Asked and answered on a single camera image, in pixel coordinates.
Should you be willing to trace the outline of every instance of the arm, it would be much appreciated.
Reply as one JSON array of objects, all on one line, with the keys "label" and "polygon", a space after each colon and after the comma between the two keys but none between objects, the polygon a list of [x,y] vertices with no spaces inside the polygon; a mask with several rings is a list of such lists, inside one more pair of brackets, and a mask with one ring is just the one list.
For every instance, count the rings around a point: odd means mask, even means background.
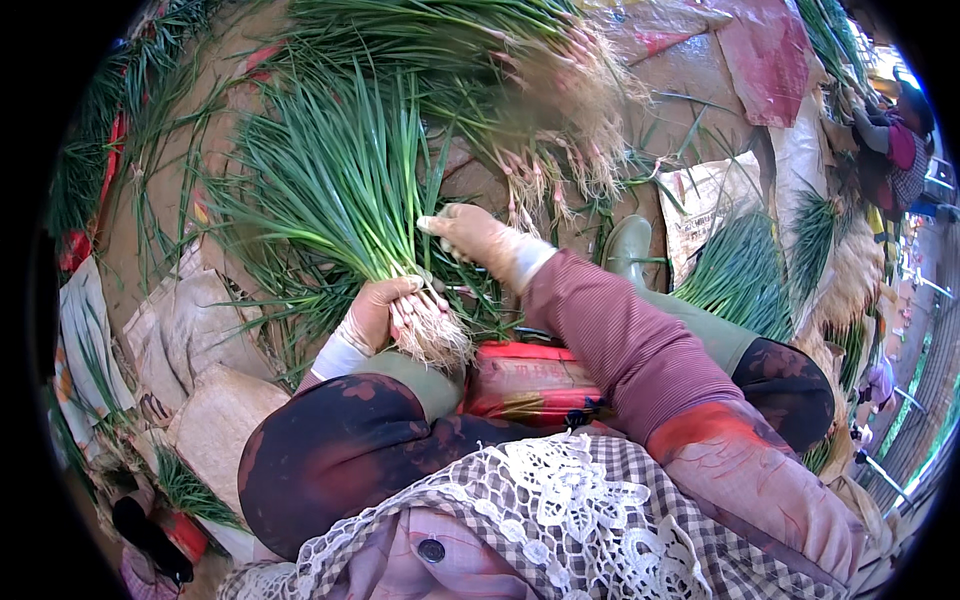
[{"label": "arm", "polygon": [[[705,513],[764,549],[779,545],[778,558],[811,576],[849,578],[862,526],[679,321],[627,281],[569,251],[549,252],[476,206],[449,205],[420,227],[522,293],[531,325],[564,339],[628,435]],[[517,260],[524,253],[545,260],[530,267]]]},{"label": "arm", "polygon": [[877,126],[870,122],[870,117],[860,108],[853,109],[853,125],[860,132],[864,143],[871,150],[887,154],[890,150],[890,128]]},{"label": "arm", "polygon": [[403,276],[366,283],[337,329],[317,353],[313,366],[303,376],[294,396],[327,379],[352,372],[387,344],[389,306],[423,286],[420,276]]},{"label": "arm", "polygon": [[560,336],[584,362],[639,444],[687,408],[742,401],[740,390],[680,321],[641,300],[625,279],[570,251],[543,264],[523,306],[531,326]]}]

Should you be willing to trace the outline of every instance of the red sleeve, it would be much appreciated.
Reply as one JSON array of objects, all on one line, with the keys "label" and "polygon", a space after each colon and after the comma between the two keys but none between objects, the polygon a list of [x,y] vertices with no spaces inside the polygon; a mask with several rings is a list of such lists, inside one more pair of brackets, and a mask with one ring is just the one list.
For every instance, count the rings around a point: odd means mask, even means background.
[{"label": "red sleeve", "polygon": [[917,145],[913,141],[913,133],[902,123],[893,123],[890,126],[887,158],[902,171],[909,171],[913,167]]},{"label": "red sleeve", "polygon": [[523,300],[527,322],[564,340],[635,442],[646,444],[660,425],[698,404],[743,401],[683,323],[571,251],[540,268]]}]

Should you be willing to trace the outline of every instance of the red plastic sheet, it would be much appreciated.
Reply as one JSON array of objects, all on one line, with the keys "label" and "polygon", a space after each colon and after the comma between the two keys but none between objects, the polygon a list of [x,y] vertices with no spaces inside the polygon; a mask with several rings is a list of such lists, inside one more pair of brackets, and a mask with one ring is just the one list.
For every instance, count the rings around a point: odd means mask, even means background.
[{"label": "red plastic sheet", "polygon": [[794,0],[706,0],[733,22],[717,32],[733,89],[753,125],[793,127],[812,53]]}]

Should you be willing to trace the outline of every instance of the arm sleeve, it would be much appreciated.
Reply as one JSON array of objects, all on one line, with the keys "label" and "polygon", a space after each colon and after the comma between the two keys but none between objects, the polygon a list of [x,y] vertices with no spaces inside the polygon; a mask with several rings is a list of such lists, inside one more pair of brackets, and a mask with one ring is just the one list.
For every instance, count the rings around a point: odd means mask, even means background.
[{"label": "arm sleeve", "polygon": [[890,128],[874,125],[870,122],[867,113],[859,108],[853,109],[853,125],[860,132],[868,148],[887,154],[890,150]]},{"label": "arm sleeve", "polygon": [[870,100],[869,98],[864,99],[863,106],[867,110],[867,114],[869,114],[872,117],[880,116],[883,114],[883,111],[880,110],[880,107],[874,104],[873,101]]},{"label": "arm sleeve", "polygon": [[523,305],[531,326],[561,337],[585,364],[635,442],[645,444],[657,427],[691,406],[742,401],[739,388],[683,323],[641,300],[626,279],[570,251],[543,264]]},{"label": "arm sleeve", "polygon": [[680,321],[570,251],[543,264],[523,300],[531,326],[564,340],[619,426],[702,509],[758,545],[779,544],[782,560],[850,577],[862,526]]},{"label": "arm sleeve", "polygon": [[352,372],[367,360],[363,352],[353,347],[347,340],[333,333],[326,341],[313,366],[306,372],[294,396],[325,382]]}]

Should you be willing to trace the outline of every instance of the leg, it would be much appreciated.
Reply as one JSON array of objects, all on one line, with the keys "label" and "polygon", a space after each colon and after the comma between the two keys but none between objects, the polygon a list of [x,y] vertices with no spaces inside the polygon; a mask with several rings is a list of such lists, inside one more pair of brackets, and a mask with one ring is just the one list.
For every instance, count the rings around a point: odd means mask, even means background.
[{"label": "leg", "polygon": [[193,581],[193,565],[167,539],[163,529],[147,518],[143,507],[129,496],[113,505],[113,527],[125,540],[154,560],[159,571],[177,585]]},{"label": "leg", "polygon": [[478,441],[548,433],[467,415],[431,425],[396,379],[345,375],[295,396],[253,431],[237,473],[240,504],[260,541],[295,560],[306,540],[476,451]]},{"label": "leg", "polygon": [[636,215],[626,217],[604,248],[604,268],[630,280],[640,297],[683,321],[703,342],[709,357],[795,451],[805,452],[822,440],[833,420],[833,391],[820,368],[797,349],[648,290],[638,259],[646,258],[649,242],[650,225]]},{"label": "leg", "polygon": [[740,357],[758,336],[683,300],[648,290],[640,261],[647,256],[650,232],[650,224],[642,217],[625,217],[613,228],[604,247],[603,268],[631,281],[638,296],[683,321],[690,333],[703,342],[713,362],[727,375],[732,375]]},{"label": "leg", "polygon": [[833,390],[806,354],[757,338],[732,379],[796,452],[806,452],[826,436],[833,421]]}]

